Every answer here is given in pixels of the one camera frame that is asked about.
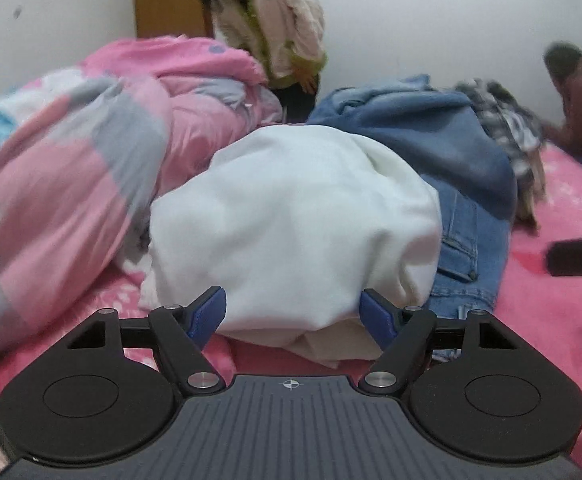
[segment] plaid shirt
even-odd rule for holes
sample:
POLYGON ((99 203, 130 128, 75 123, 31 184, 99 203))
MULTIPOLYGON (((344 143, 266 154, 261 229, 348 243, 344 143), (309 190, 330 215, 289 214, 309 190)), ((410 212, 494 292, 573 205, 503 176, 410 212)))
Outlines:
POLYGON ((542 142, 540 122, 528 110, 521 108, 498 82, 487 84, 481 79, 472 79, 456 85, 456 90, 469 97, 485 133, 509 157, 518 190, 526 192, 531 189, 534 172, 527 152, 536 149, 542 142))

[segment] wooden cabinet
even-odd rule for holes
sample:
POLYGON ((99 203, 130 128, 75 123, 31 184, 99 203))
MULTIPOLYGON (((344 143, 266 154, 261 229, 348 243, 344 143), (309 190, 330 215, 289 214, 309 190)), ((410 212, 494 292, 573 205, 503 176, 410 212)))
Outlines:
POLYGON ((135 0, 135 29, 138 38, 213 36, 210 13, 200 0, 135 0))

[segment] denim jacket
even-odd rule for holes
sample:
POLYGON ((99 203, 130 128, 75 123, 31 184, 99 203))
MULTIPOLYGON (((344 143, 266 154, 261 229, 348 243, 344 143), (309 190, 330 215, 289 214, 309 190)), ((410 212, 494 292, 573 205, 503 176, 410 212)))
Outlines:
POLYGON ((429 76, 336 90, 307 122, 377 140, 419 174, 448 182, 496 218, 513 218, 516 182, 507 155, 484 133, 469 98, 434 91, 429 76))
POLYGON ((385 86, 337 90, 309 124, 375 139, 438 191, 442 246, 425 307, 465 319, 492 312, 509 251, 516 180, 506 154, 458 92, 435 92, 428 76, 385 86))

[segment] green trim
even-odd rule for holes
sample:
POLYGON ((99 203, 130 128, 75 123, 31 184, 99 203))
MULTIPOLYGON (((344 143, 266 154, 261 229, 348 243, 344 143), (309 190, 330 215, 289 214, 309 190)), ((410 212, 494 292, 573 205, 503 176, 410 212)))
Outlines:
MULTIPOLYGON (((308 70, 309 72, 311 72, 311 75, 318 75, 320 72, 322 72, 322 69, 325 67, 327 61, 329 60, 326 53, 324 53, 324 56, 322 56, 321 60, 312 61, 310 59, 305 59, 303 57, 298 56, 298 54, 296 54, 290 49, 289 58, 291 60, 291 64, 296 64, 308 70)), ((273 89, 289 88, 291 85, 294 85, 295 83, 297 83, 297 79, 295 78, 295 76, 287 75, 279 79, 270 79, 269 87, 273 89)))
POLYGON ((238 2, 235 3, 235 6, 241 13, 244 21, 247 22, 248 26, 251 28, 251 31, 255 34, 257 40, 260 42, 261 52, 252 52, 251 55, 260 61, 267 73, 267 77, 269 79, 273 79, 273 72, 271 72, 271 50, 269 49, 269 42, 267 41, 267 38, 265 38, 264 34, 262 33, 260 20, 258 20, 258 13, 256 11, 254 1, 247 0, 246 10, 238 2))

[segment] pink blanket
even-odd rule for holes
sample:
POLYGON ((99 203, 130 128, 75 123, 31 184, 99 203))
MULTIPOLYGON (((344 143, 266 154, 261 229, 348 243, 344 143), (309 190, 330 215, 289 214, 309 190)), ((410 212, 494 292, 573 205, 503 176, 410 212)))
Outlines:
MULTIPOLYGON (((582 237, 582 168, 551 146, 543 159, 549 199, 537 209, 540 235, 514 232, 496 313, 582 389, 582 278, 552 278, 545 272, 543 260, 552 241, 582 237)), ((91 291, 43 335, 0 360, 0 391, 35 357, 98 308, 116 308, 123 317, 145 316, 136 307, 138 297, 136 285, 119 271, 108 269, 91 291)), ((126 352, 130 358, 155 366, 148 351, 126 352)), ((289 376, 347 373, 357 379, 368 365, 343 362, 338 370, 329 370, 284 350, 263 351, 219 336, 212 338, 205 354, 227 381, 236 372, 289 376)), ((582 434, 573 457, 582 466, 582 434)))
POLYGON ((281 117, 261 66, 207 38, 110 44, 0 98, 0 352, 91 286, 161 194, 281 117))

